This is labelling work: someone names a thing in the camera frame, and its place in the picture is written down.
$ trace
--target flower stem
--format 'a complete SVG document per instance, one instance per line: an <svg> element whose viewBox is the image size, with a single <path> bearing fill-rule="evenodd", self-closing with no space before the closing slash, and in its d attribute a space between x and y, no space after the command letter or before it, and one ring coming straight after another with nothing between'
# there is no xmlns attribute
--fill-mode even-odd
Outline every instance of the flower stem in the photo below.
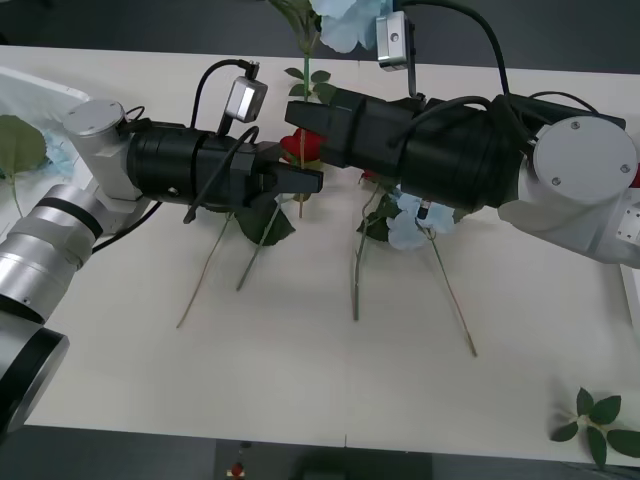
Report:
<svg viewBox="0 0 640 480"><path fill-rule="evenodd" d="M451 283L449 283L449 277L447 277L447 272L444 269L444 264L442 263L442 257L440 257L440 252L438 251L438 246L436 245L436 237L431 233L430 230L425 231L424 228L419 227L420 230L427 236L427 238L431 241L431 245L433 245L433 250L436 252L436 257L438 258L438 263L440 264L440 268L442 269L442 274L444 275L444 280L447 282L447 288L449 289L449 293L451 294L451 298L453 298L453 302L456 304L456 309L458 310L458 315L462 320L462 326L464 327L465 336L467 337L467 343L469 344L469 349L471 350L471 355L474 357L478 356L478 351L476 350L476 346L473 343L473 339L471 338L471 333L469 333L469 328L467 328L467 322L464 319L464 315L462 314L462 309L460 308L460 304L458 303L458 299L453 293L453 288L451 287Z"/></svg>
<svg viewBox="0 0 640 480"><path fill-rule="evenodd" d="M238 286L236 287L236 292L239 292L242 289L242 287L244 286L244 282L247 280L247 277L249 276L249 272L251 271L251 267L253 267L253 263L256 261L256 258L258 257L258 253L260 253L260 250L262 250L264 242L267 239L267 235L269 235L269 232L271 231L271 227L273 226L273 222L276 221L276 217L278 216L278 212L280 212L280 208L282 206L282 194L280 194L280 196L278 197L277 204L278 205L276 206L276 209L274 210L273 215L271 215L271 219L269 220L269 223L267 224L267 228L264 229L264 233L262 234L262 238L260 239L260 243L258 243L258 246L256 247L255 251L253 252L253 257L251 257L251 261L249 262L249 265L247 265L247 268L244 270L244 273L242 274L242 278L240 279L240 282L238 282Z"/></svg>
<svg viewBox="0 0 640 480"><path fill-rule="evenodd" d="M303 82L304 82L304 101L305 103L309 101L309 84L311 83L311 72L310 72L310 63L311 63L311 49L304 53L304 72L303 72ZM307 131L302 129L302 134L300 135L300 168L304 170L304 144L307 137ZM298 210L298 217L302 218L302 205L304 204L304 198L300 196L300 207Z"/></svg>
<svg viewBox="0 0 640 480"><path fill-rule="evenodd" d="M176 325L176 328L180 328L184 323L185 319L187 318L187 315L189 315L189 310L191 310L191 305L193 304L193 301L196 299L196 295L200 290L200 286L202 285L202 281L204 280L204 274L206 273L207 268L209 267L209 262L211 261L211 257L213 257L213 252L215 252L216 248L218 248L218 244L220 243L220 240L222 240L222 236L224 235L224 232L227 230L227 225L229 225L229 222L231 221L232 218L233 218L233 213L227 214L227 219L224 222L224 225L222 226L222 231L220 232L220 235L218 235L218 240L216 240L216 243L213 245L213 248L211 249L211 252L207 257L207 261L204 264L204 268L202 269L202 274L200 275L200 280L198 280L198 285L196 285L196 289L193 291L191 300L189 300L189 304L187 305L187 308L182 314L182 318L178 322L178 325Z"/></svg>
<svg viewBox="0 0 640 480"><path fill-rule="evenodd" d="M356 271L354 275L354 285L353 285L353 321L357 322L360 320L360 265L362 264L362 253L364 252L364 242L367 239L367 229L369 228L369 221L367 220L367 208L373 202L373 199L376 198L378 190L380 189L380 185L376 185L376 189L373 194L367 200L367 203L362 207L362 233L360 237L360 247L358 248L358 252L356 253Z"/></svg>
<svg viewBox="0 0 640 480"><path fill-rule="evenodd" d="M9 182L11 186L11 194L13 195L13 201L16 204L16 208L18 209L18 213L20 214L20 218L24 218L22 214L22 209L20 208L20 202L18 202L18 192L16 191L16 182L15 179Z"/></svg>

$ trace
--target red rose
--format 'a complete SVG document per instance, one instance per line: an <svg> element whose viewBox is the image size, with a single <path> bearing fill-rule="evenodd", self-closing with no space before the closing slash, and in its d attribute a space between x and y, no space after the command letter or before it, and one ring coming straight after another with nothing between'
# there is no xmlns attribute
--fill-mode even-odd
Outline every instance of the red rose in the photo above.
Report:
<svg viewBox="0 0 640 480"><path fill-rule="evenodd" d="M304 139L304 161L313 162L320 159L320 146L327 141L325 137L321 137L309 130L306 131ZM299 128L293 135L284 137L280 140L280 146L287 152L301 159L300 155L300 138L302 137L302 129Z"/></svg>

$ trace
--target table surface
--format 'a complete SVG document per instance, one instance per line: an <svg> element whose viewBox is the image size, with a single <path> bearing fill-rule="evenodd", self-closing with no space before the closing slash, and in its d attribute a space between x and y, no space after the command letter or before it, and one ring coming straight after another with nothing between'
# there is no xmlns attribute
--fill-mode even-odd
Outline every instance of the table surface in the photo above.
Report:
<svg viewBox="0 0 640 480"><path fill-rule="evenodd" d="M221 57L0 48L21 69L154 119L187 122L195 86ZM284 121L300 60L256 58L269 85L262 139ZM332 82L386 99L405 95L403 73L375 63L314 61ZM217 72L199 127L215 129L233 69ZM570 91L629 121L640 139L640 77L512 70L512 91ZM418 66L428 96L492 97L493 69ZM238 134L243 125L236 125ZM433 250L396 252L369 242L362 315L351 320L355 228L368 195L359 172L329 169L326 188L289 204L297 232L252 254L230 227L184 326L176 330L221 215L181 222L166 205L135 234L96 255L48 324L71 350L30 422L106 430L284 443L589 461L580 442L548 440L580 386L622 394L621 422L640 427L640 351L620 269L561 250L484 209L438 239L478 348L472 358ZM610 463L640 465L609 454Z"/></svg>

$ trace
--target artificial flower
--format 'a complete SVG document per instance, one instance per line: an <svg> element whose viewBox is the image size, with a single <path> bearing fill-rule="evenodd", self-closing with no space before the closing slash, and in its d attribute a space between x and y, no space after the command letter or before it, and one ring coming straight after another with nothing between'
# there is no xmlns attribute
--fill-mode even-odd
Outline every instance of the artificial flower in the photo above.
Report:
<svg viewBox="0 0 640 480"><path fill-rule="evenodd" d="M311 0L322 16L320 40L339 53L349 53L358 42L370 50L376 44L376 17L393 9L393 0Z"/></svg>
<svg viewBox="0 0 640 480"><path fill-rule="evenodd" d="M306 131L304 138L304 161L313 162L320 159L320 147L327 141L325 137L322 137L316 133ZM280 146L289 154L293 155L296 159L300 159L300 139L302 137L302 129L298 128L293 135L284 137L280 140ZM291 157L285 158L288 162L291 161Z"/></svg>
<svg viewBox="0 0 640 480"><path fill-rule="evenodd" d="M422 200L414 195L402 193L400 186L392 193L400 213L395 218L387 218L389 244L398 250L415 250L425 245L428 238L420 229L430 228L436 233L453 231L453 208L431 202L424 220L418 218Z"/></svg>

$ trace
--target light blue flower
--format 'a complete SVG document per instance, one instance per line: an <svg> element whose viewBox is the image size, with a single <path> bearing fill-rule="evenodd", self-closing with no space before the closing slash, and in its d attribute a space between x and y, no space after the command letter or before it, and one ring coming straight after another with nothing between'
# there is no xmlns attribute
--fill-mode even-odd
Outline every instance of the light blue flower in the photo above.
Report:
<svg viewBox="0 0 640 480"><path fill-rule="evenodd" d="M425 245L428 241L426 235L420 230L431 228L436 233L446 234L453 232L453 208L432 202L424 220L418 218L421 199L408 193L394 192L400 213L396 218L387 218L389 227L389 244L398 250L415 250Z"/></svg>
<svg viewBox="0 0 640 480"><path fill-rule="evenodd" d="M366 49L376 44L376 17L393 9L393 0L311 0L322 16L320 40L339 53L349 53L358 42Z"/></svg>

